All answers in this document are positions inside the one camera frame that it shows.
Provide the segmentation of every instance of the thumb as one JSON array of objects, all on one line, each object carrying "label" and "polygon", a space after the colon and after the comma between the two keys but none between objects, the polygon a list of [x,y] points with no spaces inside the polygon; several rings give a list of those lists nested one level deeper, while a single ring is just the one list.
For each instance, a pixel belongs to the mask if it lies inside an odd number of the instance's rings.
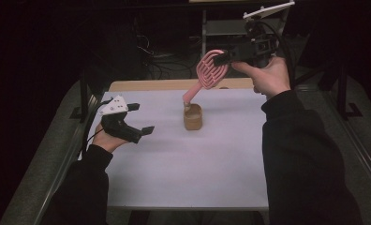
[{"label": "thumb", "polygon": [[252,79],[256,79],[257,77],[259,77],[260,69],[256,68],[256,67],[251,67],[250,65],[248,65],[248,63],[233,62],[233,63],[231,63],[231,66],[235,70],[246,74],[247,76],[249,76]]}]

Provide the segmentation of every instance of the person's right hand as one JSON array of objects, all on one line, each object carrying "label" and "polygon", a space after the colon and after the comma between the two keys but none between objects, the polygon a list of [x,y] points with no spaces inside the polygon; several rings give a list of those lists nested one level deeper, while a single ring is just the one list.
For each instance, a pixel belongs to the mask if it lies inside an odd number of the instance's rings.
[{"label": "person's right hand", "polygon": [[251,67],[244,62],[233,62],[232,67],[243,72],[253,80],[256,93],[267,99],[290,90],[288,69],[284,58],[273,57],[265,68]]}]

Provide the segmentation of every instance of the forearm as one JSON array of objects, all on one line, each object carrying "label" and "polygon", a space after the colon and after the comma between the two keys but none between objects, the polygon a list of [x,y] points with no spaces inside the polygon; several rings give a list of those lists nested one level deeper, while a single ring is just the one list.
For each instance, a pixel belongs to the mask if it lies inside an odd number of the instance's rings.
[{"label": "forearm", "polygon": [[262,109],[267,113],[262,149],[273,224],[361,224],[345,185],[342,156],[317,113],[305,110],[291,91]]},{"label": "forearm", "polygon": [[91,145],[80,161],[68,169],[54,193],[42,224],[106,224],[109,179],[105,169],[112,154]]}]

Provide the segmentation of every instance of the small brown container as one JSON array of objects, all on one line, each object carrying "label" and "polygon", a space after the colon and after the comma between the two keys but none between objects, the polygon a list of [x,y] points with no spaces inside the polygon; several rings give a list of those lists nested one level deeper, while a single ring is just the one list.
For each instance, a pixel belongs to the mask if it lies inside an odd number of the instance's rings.
[{"label": "small brown container", "polygon": [[198,130],[202,127],[202,108],[198,104],[190,104],[184,110],[185,128]]}]

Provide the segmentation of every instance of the person's left hand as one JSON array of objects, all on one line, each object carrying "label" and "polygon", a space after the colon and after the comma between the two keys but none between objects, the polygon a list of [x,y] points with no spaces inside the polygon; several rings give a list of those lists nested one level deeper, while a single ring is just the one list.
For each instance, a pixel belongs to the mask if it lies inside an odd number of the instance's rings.
[{"label": "person's left hand", "polygon": [[97,125],[95,132],[96,132],[96,135],[93,138],[92,144],[104,148],[104,150],[106,150],[107,152],[112,153],[113,151],[115,151],[115,149],[117,149],[122,144],[128,143],[128,141],[125,141],[120,138],[112,137],[110,134],[106,133],[103,129],[103,126],[101,126],[101,124]]}]

